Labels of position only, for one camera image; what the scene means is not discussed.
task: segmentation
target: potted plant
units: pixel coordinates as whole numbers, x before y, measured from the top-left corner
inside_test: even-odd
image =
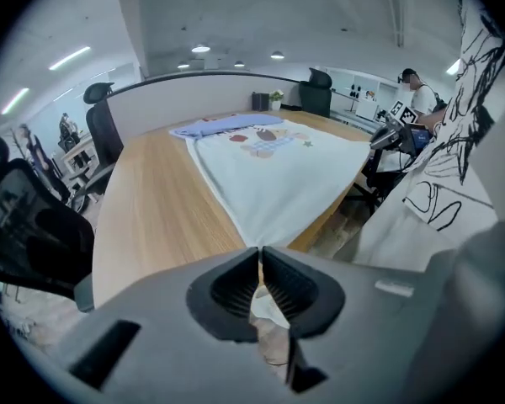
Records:
[[[284,97],[284,93],[280,90],[272,91],[269,94],[269,100],[271,101],[271,110],[278,111],[280,109],[280,102]]]

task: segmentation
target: ceiling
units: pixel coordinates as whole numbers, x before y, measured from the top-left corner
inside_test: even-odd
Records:
[[[207,44],[207,55],[191,48]],[[48,67],[84,46],[57,71]],[[384,77],[424,68],[437,77],[460,53],[457,0],[36,0],[0,55],[0,111],[30,88],[0,126],[39,112],[94,74],[140,62],[145,75],[191,69],[314,62]]]
[[[84,46],[56,71],[48,67]],[[135,59],[118,0],[34,0],[0,55],[0,113],[21,88],[22,103],[0,125],[34,114],[76,83]]]
[[[140,7],[150,76],[175,72],[181,60],[202,67],[204,57],[190,51],[199,42],[211,46],[219,68],[235,60],[268,65],[276,50],[285,61],[344,65],[362,49],[379,59],[403,52],[444,71],[460,53],[457,0],[140,0]]]

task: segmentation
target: blue cloth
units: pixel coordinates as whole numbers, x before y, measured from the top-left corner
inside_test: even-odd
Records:
[[[251,125],[277,125],[283,119],[267,114],[240,114],[212,121],[197,121],[192,125],[172,129],[169,133],[182,139],[202,139],[205,136],[216,135],[229,130],[243,129]]]

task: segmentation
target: white t-shirt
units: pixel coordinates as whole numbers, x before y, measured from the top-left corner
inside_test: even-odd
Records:
[[[422,85],[414,94],[410,108],[422,112],[425,115],[431,114],[436,107],[436,97],[428,85]]]

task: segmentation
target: desk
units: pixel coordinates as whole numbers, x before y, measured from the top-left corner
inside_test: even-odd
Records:
[[[71,163],[69,163],[69,161],[76,155],[80,154],[81,152],[85,152],[90,148],[93,150],[93,155],[97,157],[98,154],[95,151],[95,145],[93,144],[93,139],[91,136],[87,136],[81,139],[81,141],[78,144],[76,144],[71,150],[69,150],[66,154],[63,155],[61,160],[64,161],[64,164],[66,165],[70,173],[75,173],[75,169],[73,169],[73,166],[71,165]]]
[[[366,133],[306,112],[266,114],[351,141],[369,139]],[[109,180],[93,248],[96,307],[149,274],[244,247],[191,159],[185,141],[168,134],[168,129],[130,139]],[[347,192],[289,248],[306,252]]]

